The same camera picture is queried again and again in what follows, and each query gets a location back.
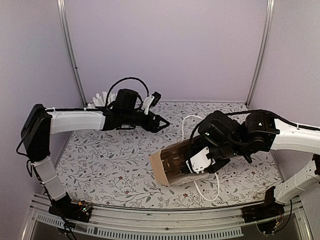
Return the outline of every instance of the floral pattern surface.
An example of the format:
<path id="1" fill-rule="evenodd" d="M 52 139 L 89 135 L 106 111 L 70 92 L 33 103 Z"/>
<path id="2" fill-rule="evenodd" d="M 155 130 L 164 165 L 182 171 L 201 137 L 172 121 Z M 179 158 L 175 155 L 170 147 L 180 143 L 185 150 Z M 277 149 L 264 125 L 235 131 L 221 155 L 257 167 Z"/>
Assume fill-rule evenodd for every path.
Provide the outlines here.
<path id="1" fill-rule="evenodd" d="M 216 201 L 204 200 L 194 183 L 167 187 L 156 182 L 149 155 L 181 141 L 182 120 L 187 115 L 205 117 L 215 110 L 224 113 L 247 110 L 239 103 L 160 102 L 152 109 L 171 124 L 158 133 L 135 130 L 75 131 L 57 166 L 58 176 L 74 200 L 95 204 L 152 209 L 192 209 L 232 206 L 261 201 L 264 191 L 281 181 L 270 153 L 252 155 L 248 164 L 236 157 L 220 169 L 220 194 Z M 245 115 L 235 115 L 240 123 Z M 199 122 L 185 121 L 185 138 Z M 214 198 L 214 174 L 199 180 L 202 194 Z"/>

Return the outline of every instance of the vent grille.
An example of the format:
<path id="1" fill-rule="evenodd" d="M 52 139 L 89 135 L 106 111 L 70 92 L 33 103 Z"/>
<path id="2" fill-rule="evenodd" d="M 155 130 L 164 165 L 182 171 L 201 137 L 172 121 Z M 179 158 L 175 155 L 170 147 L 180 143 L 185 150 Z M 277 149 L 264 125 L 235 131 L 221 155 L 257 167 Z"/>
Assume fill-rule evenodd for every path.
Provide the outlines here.
<path id="1" fill-rule="evenodd" d="M 39 222 L 63 228 L 64 222 L 56 216 L 37 214 Z M 234 227 L 224 230 L 207 231 L 207 232 L 188 232 L 188 233 L 143 233 L 143 232 L 125 232 L 106 229 L 104 227 L 87 226 L 85 232 L 74 230 L 75 232 L 101 237 L 111 240 L 223 240 L 236 237 L 242 237 L 241 227 Z"/>

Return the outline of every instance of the robotic arm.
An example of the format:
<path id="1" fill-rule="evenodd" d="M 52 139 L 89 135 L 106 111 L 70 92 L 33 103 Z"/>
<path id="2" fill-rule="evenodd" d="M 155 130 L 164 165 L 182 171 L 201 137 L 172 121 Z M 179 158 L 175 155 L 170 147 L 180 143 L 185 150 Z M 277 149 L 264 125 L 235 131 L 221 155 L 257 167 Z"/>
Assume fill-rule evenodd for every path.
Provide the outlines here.
<path id="1" fill-rule="evenodd" d="M 55 109 L 45 108 L 42 104 L 33 107 L 21 131 L 20 145 L 23 143 L 26 154 L 20 154 L 29 158 L 31 167 L 27 162 L 27 169 L 30 176 L 34 170 L 38 181 L 44 186 L 51 200 L 51 214 L 88 222 L 91 206 L 84 201 L 72 203 L 65 191 L 50 158 L 50 135 L 78 130 L 134 129 L 136 126 L 157 133 L 169 126 L 168 121 L 149 111 L 149 107 L 154 107 L 159 101 L 159 93 L 148 96 L 139 108 L 135 108 L 138 97 L 133 90 L 121 89 L 111 104 L 112 108 Z"/>
<path id="2" fill-rule="evenodd" d="M 269 188 L 264 203 L 244 207 L 242 214 L 246 223 L 283 214 L 284 204 L 320 181 L 320 128 L 293 123 L 266 110 L 237 114 L 248 113 L 242 124 L 228 117 L 232 113 L 215 111 L 209 114 L 195 128 L 200 136 L 193 141 L 191 135 L 187 161 L 181 171 L 185 174 L 204 170 L 215 173 L 236 156 L 243 156 L 250 164 L 251 154 L 258 151 L 296 150 L 314 155 L 293 177 Z"/>

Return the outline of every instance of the white wall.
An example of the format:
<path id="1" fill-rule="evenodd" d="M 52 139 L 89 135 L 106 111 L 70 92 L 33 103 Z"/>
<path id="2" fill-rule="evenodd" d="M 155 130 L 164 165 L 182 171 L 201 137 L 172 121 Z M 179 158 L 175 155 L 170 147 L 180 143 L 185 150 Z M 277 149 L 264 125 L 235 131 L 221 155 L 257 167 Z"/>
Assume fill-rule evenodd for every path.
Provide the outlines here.
<path id="1" fill-rule="evenodd" d="M 162 100 L 245 102 L 267 0 L 68 0 L 88 100 L 123 77 L 143 79 Z M 145 96 L 138 83 L 134 88 Z"/>
<path id="2" fill-rule="evenodd" d="M 294 122 L 320 126 L 320 1 L 275 2 L 272 27 L 253 108 L 268 109 Z M 311 154 L 274 153 L 285 179 Z M 319 239 L 320 185 L 300 195 L 314 239 Z"/>
<path id="3" fill-rule="evenodd" d="M 32 106 L 79 107 L 56 0 L 0 1 L 0 239 L 17 240 L 34 192 L 15 153 Z M 53 139 L 57 156 L 66 135 Z"/>

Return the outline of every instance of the floral tablecloth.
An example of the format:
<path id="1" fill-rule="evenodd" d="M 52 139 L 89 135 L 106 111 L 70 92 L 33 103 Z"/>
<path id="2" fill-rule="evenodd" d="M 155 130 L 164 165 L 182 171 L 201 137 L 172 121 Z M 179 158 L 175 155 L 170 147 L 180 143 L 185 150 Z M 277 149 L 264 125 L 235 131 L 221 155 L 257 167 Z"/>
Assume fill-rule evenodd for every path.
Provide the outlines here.
<path id="1" fill-rule="evenodd" d="M 155 181 L 149 155 L 181 140 L 181 123 L 185 116 L 205 117 L 215 110 L 236 112 L 246 110 L 239 103 L 160 102 L 152 112 L 171 124 L 154 134 L 137 127 L 135 130 L 75 131 L 57 166 L 58 176 L 74 200 L 95 204 L 132 208 L 191 209 L 232 206 L 261 201 L 263 192 L 281 181 L 275 161 L 266 152 L 252 156 L 248 164 L 236 157 L 217 174 L 220 194 L 216 201 L 204 200 L 194 183 L 166 187 Z M 244 115 L 234 116 L 239 122 Z M 185 138 L 198 123 L 185 121 Z M 203 195 L 214 198 L 217 181 L 211 174 L 198 181 Z"/>

